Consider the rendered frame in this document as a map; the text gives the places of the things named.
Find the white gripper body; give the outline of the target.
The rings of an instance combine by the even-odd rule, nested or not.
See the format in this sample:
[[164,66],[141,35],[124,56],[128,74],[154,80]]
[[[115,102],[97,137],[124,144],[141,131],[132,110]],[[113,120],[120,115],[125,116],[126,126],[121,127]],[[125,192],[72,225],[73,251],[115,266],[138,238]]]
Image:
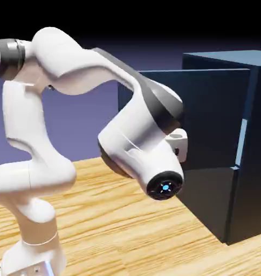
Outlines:
[[174,140],[173,150],[180,163],[186,161],[188,152],[188,139],[180,138]]

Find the dark blue cabinet door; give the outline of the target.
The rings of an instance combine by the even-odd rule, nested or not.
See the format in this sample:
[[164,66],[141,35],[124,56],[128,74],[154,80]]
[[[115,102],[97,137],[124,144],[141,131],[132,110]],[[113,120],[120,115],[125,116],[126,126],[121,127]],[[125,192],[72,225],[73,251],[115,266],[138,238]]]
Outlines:
[[184,170],[239,166],[242,159],[250,70],[141,71],[175,91],[184,104],[188,134]]
[[239,167],[187,170],[177,198],[221,242],[228,240]]

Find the dark blue cabinet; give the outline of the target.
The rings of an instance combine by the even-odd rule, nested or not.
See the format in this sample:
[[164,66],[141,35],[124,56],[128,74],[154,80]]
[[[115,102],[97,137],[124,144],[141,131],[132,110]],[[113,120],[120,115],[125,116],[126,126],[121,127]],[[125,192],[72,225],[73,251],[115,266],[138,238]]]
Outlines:
[[242,159],[233,193],[228,240],[231,245],[261,234],[261,51],[186,53],[182,70],[250,70]]

